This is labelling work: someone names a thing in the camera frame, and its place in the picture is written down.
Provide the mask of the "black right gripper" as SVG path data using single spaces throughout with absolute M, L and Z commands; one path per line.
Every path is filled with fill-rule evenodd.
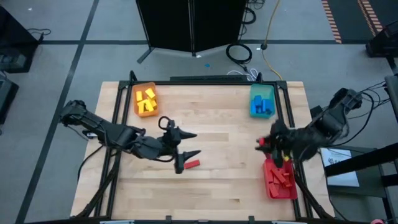
M 266 139 L 266 144 L 270 145 L 257 146 L 255 150 L 271 154 L 275 166 L 281 168 L 284 162 L 292 158 L 289 134 L 290 129 L 278 119 L 272 124 L 270 133 L 263 137 Z

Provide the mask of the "orange translucent plastic bin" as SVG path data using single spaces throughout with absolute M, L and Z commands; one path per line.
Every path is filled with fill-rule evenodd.
M 152 88 L 152 89 L 155 91 L 156 97 L 155 97 L 154 99 L 150 99 L 150 98 L 147 97 L 145 91 L 146 91 L 148 88 Z M 137 114 L 137 115 L 138 115 L 139 117 L 141 117 L 141 118 L 158 115 L 158 113 L 159 113 L 159 107 L 160 107 L 160 106 L 159 106 L 159 101 L 158 101 L 158 98 L 157 98 L 156 85 L 155 85 L 154 82 L 147 82 L 147 83 L 142 83 L 142 84 L 134 85 L 134 86 L 132 87 L 132 91 L 133 91 L 132 96 L 133 96 L 133 100 L 134 100 L 133 105 L 134 105 L 134 112 L 135 112 L 135 114 Z M 140 102 L 140 101 L 136 101 L 136 92 L 137 92 L 137 91 L 141 91 L 141 92 L 142 92 L 142 101 L 144 101 L 144 100 L 156 100 L 157 106 L 154 108 L 154 111 L 148 112 L 148 111 L 146 111 L 146 109 L 145 109 L 144 112 L 143 112 L 142 114 L 139 114 L 139 113 L 138 113 L 138 106 L 137 106 L 137 104 L 138 104 L 138 102 Z

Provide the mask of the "black folding screen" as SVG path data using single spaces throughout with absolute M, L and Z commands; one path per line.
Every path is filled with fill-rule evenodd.
M 148 50 L 197 53 L 238 41 L 248 0 L 136 0 Z

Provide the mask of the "black side stand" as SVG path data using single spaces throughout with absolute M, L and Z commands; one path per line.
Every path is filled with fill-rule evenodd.
M 330 193 L 381 198 L 387 219 L 393 224 L 398 224 L 398 218 L 392 209 L 392 201 L 387 192 L 388 187 L 398 186 L 398 143 L 380 149 L 349 146 L 344 149 L 351 151 L 353 157 L 326 167 L 325 174 L 331 177 L 356 171 L 359 187 L 329 186 Z M 394 163 L 395 174 L 383 173 L 382 165 L 388 162 Z

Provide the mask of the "white paper sheet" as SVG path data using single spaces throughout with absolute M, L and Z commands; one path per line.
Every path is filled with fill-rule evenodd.
M 337 164 L 341 161 L 352 158 L 352 153 L 346 149 L 320 148 L 324 167 Z M 356 171 L 327 177 L 328 185 L 339 187 L 359 187 L 359 180 Z

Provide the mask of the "long black power strip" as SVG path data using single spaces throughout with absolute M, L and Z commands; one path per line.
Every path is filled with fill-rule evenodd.
M 182 76 L 170 77 L 170 81 L 175 82 L 246 82 L 247 76 L 245 75 L 204 75 L 204 76 Z

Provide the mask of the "grey upright post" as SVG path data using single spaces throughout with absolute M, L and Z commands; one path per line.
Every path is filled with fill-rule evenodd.
M 385 82 L 385 89 L 389 95 L 390 102 L 398 122 L 398 73 L 393 76 L 385 77 Z

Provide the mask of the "black desk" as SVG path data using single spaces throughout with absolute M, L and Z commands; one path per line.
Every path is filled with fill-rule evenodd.
M 0 71 L 26 73 L 40 42 L 0 6 Z

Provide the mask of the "teal translucent plastic bin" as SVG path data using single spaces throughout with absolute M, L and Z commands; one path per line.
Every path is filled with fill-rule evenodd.
M 274 105 L 274 114 L 268 115 L 262 112 L 262 108 L 257 108 L 257 113 L 251 114 L 251 102 L 254 101 L 254 97 L 256 95 L 261 95 L 262 99 L 270 99 L 271 103 Z M 249 95 L 249 112 L 251 117 L 253 118 L 264 118 L 269 119 L 275 115 L 275 96 L 274 96 L 274 87 L 271 85 L 261 85 L 261 84 L 253 84 L 251 85 L 250 95 Z

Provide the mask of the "black equipment case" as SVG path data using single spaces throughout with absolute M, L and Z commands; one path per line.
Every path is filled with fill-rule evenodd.
M 398 57 L 398 20 L 380 31 L 366 44 L 369 57 Z

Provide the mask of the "orange black striped floor strip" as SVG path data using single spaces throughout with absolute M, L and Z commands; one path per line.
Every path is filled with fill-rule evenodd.
M 329 5 L 327 0 L 321 0 L 321 2 L 322 2 L 322 6 L 323 6 L 323 9 L 324 9 L 326 18 L 327 18 L 328 23 L 330 25 L 330 29 L 331 29 L 332 34 L 333 34 L 333 38 L 334 38 L 336 43 L 341 44 L 342 43 L 341 35 L 340 35 L 340 32 L 339 32 L 338 27 L 336 25 L 335 18 L 334 18 L 333 14 L 332 14 L 330 5 Z
M 383 30 L 381 22 L 379 21 L 369 0 L 358 0 L 358 4 L 373 37 L 375 37 Z

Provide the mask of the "red plastic bin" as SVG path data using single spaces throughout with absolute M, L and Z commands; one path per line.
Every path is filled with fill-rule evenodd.
M 271 173 L 272 169 L 278 169 L 281 173 L 283 173 L 284 170 L 293 170 L 293 165 L 292 161 L 286 161 L 284 162 L 284 165 L 281 168 L 277 168 L 274 164 L 274 161 L 272 159 L 266 159 L 263 163 L 262 166 L 263 173 L 264 173 L 264 182 L 265 182 L 265 187 L 266 187 L 266 193 L 269 198 L 269 184 L 273 183 L 273 175 Z M 277 190 L 279 191 L 279 196 L 276 198 L 272 199 L 289 199 L 289 200 L 295 200 L 298 198 L 297 194 L 297 188 L 295 184 L 295 178 L 294 178 L 294 184 L 293 187 L 291 188 L 285 188 L 283 184 L 275 184 Z

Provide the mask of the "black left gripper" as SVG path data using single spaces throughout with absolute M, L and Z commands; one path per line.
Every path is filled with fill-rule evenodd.
M 193 156 L 201 153 L 201 150 L 183 152 L 182 154 L 178 151 L 178 145 L 181 143 L 182 139 L 195 138 L 197 137 L 197 134 L 181 131 L 181 129 L 175 124 L 174 120 L 168 120 L 164 130 L 165 133 L 162 140 L 171 150 L 174 157 L 175 173 L 181 174 L 184 170 L 184 161 L 187 161 Z

